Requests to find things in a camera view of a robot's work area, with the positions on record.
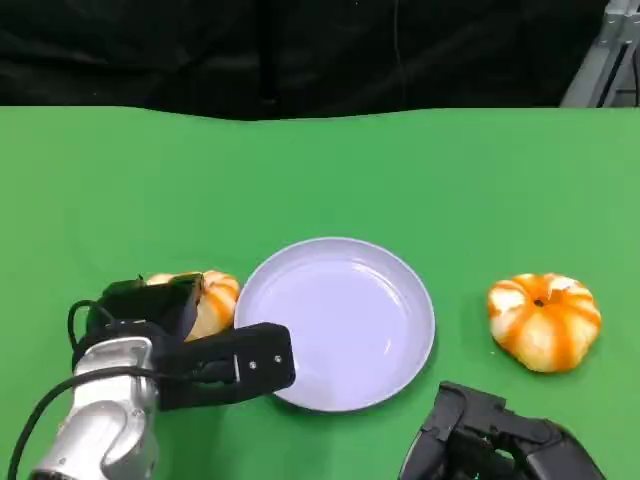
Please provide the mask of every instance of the orange and white striped pumpkin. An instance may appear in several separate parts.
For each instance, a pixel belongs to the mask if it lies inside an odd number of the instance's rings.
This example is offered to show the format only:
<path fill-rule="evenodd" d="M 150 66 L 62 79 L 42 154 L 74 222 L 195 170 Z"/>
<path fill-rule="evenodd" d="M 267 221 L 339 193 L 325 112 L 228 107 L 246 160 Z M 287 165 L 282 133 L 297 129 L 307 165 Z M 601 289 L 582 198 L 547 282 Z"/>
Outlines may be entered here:
<path fill-rule="evenodd" d="M 196 321 L 186 341 L 213 335 L 230 327 L 233 323 L 233 312 L 236 308 L 240 285 L 231 275 L 215 270 L 206 272 L 185 272 L 177 275 L 158 273 L 147 280 L 147 285 L 158 285 L 169 282 L 174 277 L 202 273 L 203 288 L 198 302 Z"/>
<path fill-rule="evenodd" d="M 600 333 L 600 312 L 580 282 L 555 273 L 527 273 L 489 290 L 491 334 L 536 372 L 577 367 Z"/>

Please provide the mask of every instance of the metal frame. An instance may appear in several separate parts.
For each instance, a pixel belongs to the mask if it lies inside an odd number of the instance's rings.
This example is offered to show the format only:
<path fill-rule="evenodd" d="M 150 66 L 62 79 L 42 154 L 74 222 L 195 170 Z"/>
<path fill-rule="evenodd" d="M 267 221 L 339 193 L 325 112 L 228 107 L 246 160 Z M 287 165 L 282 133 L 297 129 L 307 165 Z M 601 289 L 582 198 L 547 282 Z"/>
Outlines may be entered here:
<path fill-rule="evenodd" d="M 640 43 L 640 0 L 611 0 L 602 31 L 571 83 L 561 107 L 608 107 L 626 78 Z"/>

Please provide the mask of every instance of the black backdrop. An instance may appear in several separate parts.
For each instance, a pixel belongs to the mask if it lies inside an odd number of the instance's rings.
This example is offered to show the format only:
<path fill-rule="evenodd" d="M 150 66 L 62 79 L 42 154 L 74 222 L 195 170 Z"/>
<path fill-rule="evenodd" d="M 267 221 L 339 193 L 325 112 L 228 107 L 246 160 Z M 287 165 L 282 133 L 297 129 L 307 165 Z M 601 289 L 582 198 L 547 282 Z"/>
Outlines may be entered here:
<path fill-rule="evenodd" d="M 0 104 L 236 119 L 556 106 L 607 3 L 397 1 L 0 0 Z"/>

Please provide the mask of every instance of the white plate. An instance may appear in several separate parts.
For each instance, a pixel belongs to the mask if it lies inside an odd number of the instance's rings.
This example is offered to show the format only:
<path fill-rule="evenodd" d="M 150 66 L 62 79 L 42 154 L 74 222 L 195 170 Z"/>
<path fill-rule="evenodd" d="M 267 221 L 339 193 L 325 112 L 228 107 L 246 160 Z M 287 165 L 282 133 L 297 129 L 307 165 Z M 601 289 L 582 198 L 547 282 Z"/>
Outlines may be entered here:
<path fill-rule="evenodd" d="M 398 393 L 425 364 L 435 336 L 431 299 L 402 260 L 373 244 L 319 238 L 287 247 L 251 275 L 235 325 L 289 328 L 295 383 L 276 393 L 326 412 Z"/>

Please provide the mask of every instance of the green table surface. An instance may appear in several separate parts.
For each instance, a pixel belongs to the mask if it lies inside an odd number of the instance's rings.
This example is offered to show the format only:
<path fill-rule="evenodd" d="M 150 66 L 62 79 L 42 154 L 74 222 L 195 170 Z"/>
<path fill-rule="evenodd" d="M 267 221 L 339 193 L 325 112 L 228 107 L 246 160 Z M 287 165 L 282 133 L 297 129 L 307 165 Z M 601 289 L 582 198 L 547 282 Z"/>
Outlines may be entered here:
<path fill-rule="evenodd" d="M 246 280 L 274 251 L 353 236 L 405 259 L 437 316 L 426 368 L 354 414 L 269 397 L 162 413 L 158 479 L 396 478 L 438 383 L 508 398 L 576 434 L 611 479 L 640 432 L 640 115 L 423 111 L 238 123 L 119 108 L 0 110 L 0 468 L 36 401 L 70 375 L 69 305 L 141 273 L 216 268 Z M 486 293 L 523 272 L 594 292 L 602 334 L 570 374 L 528 372 L 488 330 Z M 42 418 L 21 478 L 70 394 Z"/>

